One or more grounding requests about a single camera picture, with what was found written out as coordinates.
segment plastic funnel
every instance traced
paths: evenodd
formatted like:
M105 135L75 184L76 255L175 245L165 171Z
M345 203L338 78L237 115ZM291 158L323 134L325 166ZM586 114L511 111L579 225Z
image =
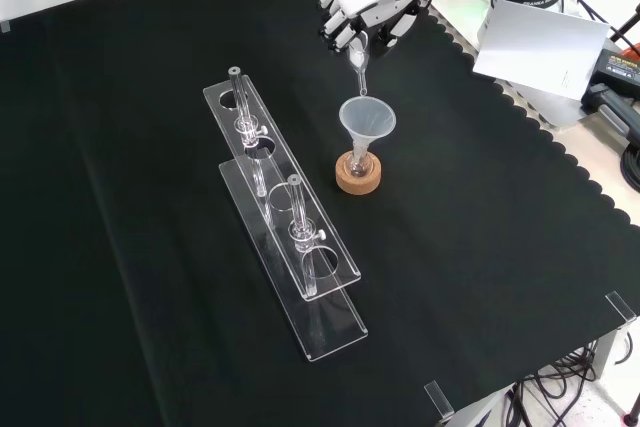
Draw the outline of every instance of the plastic funnel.
M353 154L347 157L347 170L356 177L370 169L369 144L389 135L396 126L396 114L387 104L374 97L354 97L340 108L340 122L353 139Z
M340 107L340 122L353 141L365 146L385 135L396 126L396 114L387 104L375 97L354 97Z

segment cable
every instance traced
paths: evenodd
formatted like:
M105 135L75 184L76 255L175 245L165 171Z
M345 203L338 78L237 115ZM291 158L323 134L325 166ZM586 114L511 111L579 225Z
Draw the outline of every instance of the cable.
M640 192L640 149L629 144L620 158L620 170L627 183Z
M627 355L625 355L622 360L617 361L614 365L624 364L629 360L629 358L631 358L631 354L633 354L633 338L629 332L627 332L627 339L629 340L629 350L627 351Z
M595 357L596 348L598 346L597 342L589 344L582 349L571 352L570 354L564 356L563 358L557 360L556 362L551 364L551 367L555 370L555 372L551 374L539 374L535 373L533 375L529 375L524 378L522 382L516 383L515 392L509 392L508 396L511 399L511 404L509 406L509 410L507 412L506 417L506 427L518 427L523 421L527 427L531 425L529 422L529 417L524 408L523 400L523 392L524 392L524 382L533 381L537 388L540 390L542 397L545 402L551 409L551 412L555 416L554 427L564 426L567 427L565 423L565 417L569 413L569 411L576 405L580 396L582 395L582 391L584 389L584 385L587 382L594 382L596 380L595 372L593 370L593 359ZM561 413L553 407L551 400L558 400L563 398L568 392L568 383L567 380L573 377L580 377L580 385L578 387L578 391L571 401L571 403L564 409ZM559 393L550 392L543 384L543 380L560 380L562 381L562 388Z
M585 8L585 10L587 12L589 12L590 14L595 15L598 20L600 20L600 22L604 22L605 24L609 24L609 28L611 30L613 30L616 34L618 34L618 36L627 44L629 45L629 47L631 47L631 49L633 49L633 51L638 54L638 56L640 56L640 49L638 49L635 45L633 45L631 43L631 41L629 39L627 39L618 29L616 29L615 27L612 27L611 24L609 22L607 22L600 14L598 14L595 10L593 10L593 8L587 4L584 0L577 0L578 2L580 2L580 4Z

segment acrylic base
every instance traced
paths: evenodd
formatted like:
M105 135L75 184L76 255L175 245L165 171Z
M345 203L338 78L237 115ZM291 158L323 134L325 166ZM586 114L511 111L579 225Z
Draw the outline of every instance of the acrylic base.
M235 160L220 164L220 172L305 357L313 362L365 338L367 329L344 289L312 302L300 296L238 164Z
M220 171L305 357L367 336L345 287L361 274L318 197L238 67L204 95L233 154ZM238 128L239 118L251 121Z

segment white card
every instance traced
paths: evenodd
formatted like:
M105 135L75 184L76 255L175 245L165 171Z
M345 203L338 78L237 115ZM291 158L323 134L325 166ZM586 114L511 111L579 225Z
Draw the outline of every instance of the white card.
M607 24L500 0L473 71L580 100L608 31Z

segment test tube rack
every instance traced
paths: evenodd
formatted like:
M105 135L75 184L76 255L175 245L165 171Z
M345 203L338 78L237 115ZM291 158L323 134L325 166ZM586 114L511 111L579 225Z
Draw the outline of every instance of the test tube rack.
M345 290L360 271L253 83L232 67L204 96L233 154L220 172L305 357L365 338Z

